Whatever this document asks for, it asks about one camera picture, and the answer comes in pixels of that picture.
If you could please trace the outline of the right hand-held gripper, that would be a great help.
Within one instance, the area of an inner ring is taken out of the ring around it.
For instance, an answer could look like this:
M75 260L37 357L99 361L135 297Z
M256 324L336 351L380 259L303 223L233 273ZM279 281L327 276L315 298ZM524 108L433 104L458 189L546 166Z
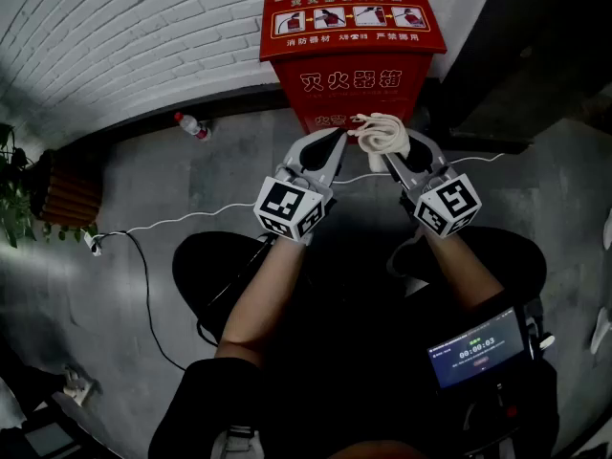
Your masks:
M391 177L399 183L413 216L440 238L467 226L481 208L466 174L458 174L430 137L406 129L407 151L384 155Z

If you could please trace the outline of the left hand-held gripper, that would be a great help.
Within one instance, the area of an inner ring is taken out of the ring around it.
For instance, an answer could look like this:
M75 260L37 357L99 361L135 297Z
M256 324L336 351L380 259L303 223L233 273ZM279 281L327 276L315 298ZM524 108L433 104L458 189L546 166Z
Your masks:
M264 230L309 245L335 203L332 182L341 170L348 134L327 128L293 143L259 191L253 212Z

